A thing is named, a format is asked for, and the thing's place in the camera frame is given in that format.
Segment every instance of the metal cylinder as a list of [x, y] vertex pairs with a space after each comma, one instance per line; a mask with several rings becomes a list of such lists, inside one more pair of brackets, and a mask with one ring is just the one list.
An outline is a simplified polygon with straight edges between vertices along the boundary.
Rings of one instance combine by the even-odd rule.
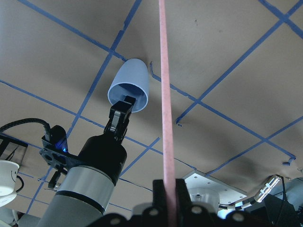
[[220, 195], [218, 192], [208, 188], [190, 188], [188, 189], [188, 193], [192, 202], [207, 203], [213, 208], [209, 212], [218, 212], [220, 205]]
[[114, 184], [90, 166], [71, 168], [37, 227], [83, 227], [103, 216]]

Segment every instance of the white cup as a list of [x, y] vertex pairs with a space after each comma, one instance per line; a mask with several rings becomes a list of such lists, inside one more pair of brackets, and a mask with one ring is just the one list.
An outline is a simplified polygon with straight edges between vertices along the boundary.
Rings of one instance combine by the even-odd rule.
[[0, 160], [0, 196], [14, 191], [18, 169], [17, 163]]
[[107, 97], [111, 105], [124, 101], [126, 96], [136, 98], [132, 112], [138, 112], [147, 105], [149, 78], [145, 63], [140, 59], [129, 59], [116, 74]]

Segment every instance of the black cable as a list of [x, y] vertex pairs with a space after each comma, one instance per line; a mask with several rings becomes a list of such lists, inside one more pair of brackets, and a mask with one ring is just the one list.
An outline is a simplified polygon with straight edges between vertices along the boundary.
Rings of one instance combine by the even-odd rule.
[[18, 149], [19, 145], [8, 155], [8, 157], [5, 159], [5, 161], [10, 161], [14, 155], [15, 155], [15, 151]]
[[280, 218], [281, 218], [281, 215], [282, 215], [282, 210], [283, 210], [283, 207], [284, 207], [284, 204], [286, 203], [287, 201], [287, 195], [286, 195], [286, 191], [285, 191], [285, 183], [284, 183], [284, 177], [282, 177], [282, 186], [283, 186], [283, 198], [282, 198], [282, 204], [281, 204], [281, 207], [280, 207], [280, 211], [279, 211], [279, 215], [278, 215], [278, 218], [275, 222], [275, 226], [277, 226]]
[[25, 119], [22, 119], [22, 120], [18, 120], [18, 121], [14, 121], [14, 122], [11, 122], [11, 123], [8, 123], [6, 125], [3, 125], [1, 128], [0, 128], [0, 132], [4, 132], [5, 130], [11, 128], [11, 127], [14, 127], [14, 126], [17, 126], [17, 125], [20, 125], [20, 124], [25, 124], [25, 123], [40, 123], [44, 126], [44, 129], [45, 129], [45, 138], [46, 140], [50, 141], [50, 135], [51, 135], [51, 127], [49, 126], [49, 124], [44, 121], [44, 120], [41, 120], [39, 118], [25, 118]]
[[17, 175], [17, 178], [21, 181], [21, 187], [18, 189], [18, 190], [16, 190], [16, 193], [18, 193], [19, 191], [21, 191], [22, 190], [22, 188], [24, 187], [24, 181], [22, 180], [22, 178], [21, 178], [21, 176], [18, 176]]

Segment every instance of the pink stick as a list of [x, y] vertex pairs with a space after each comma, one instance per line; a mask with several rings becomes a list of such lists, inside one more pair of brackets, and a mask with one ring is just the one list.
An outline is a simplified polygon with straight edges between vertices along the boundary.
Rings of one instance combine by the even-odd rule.
[[159, 0], [160, 11], [160, 51], [161, 51], [161, 93], [162, 93], [162, 134], [164, 187], [168, 209], [168, 226], [177, 226], [177, 199], [174, 146], [169, 87], [169, 54], [167, 45], [165, 0]]

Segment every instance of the bolt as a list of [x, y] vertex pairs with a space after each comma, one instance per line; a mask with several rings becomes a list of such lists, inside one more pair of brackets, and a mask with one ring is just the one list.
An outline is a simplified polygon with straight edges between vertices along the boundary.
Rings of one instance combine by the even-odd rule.
[[120, 223], [120, 219], [119, 218], [113, 218], [110, 220], [109, 222], [112, 226], [118, 225]]
[[155, 208], [151, 209], [148, 213], [150, 216], [157, 216], [159, 214], [159, 211]]
[[191, 208], [191, 212], [193, 212], [194, 214], [201, 214], [202, 209], [201, 209], [201, 207], [194, 206], [194, 207]]
[[232, 216], [232, 219], [234, 219], [235, 221], [238, 221], [238, 222], [242, 222], [242, 221], [244, 221], [244, 216], [240, 213], [234, 213]]

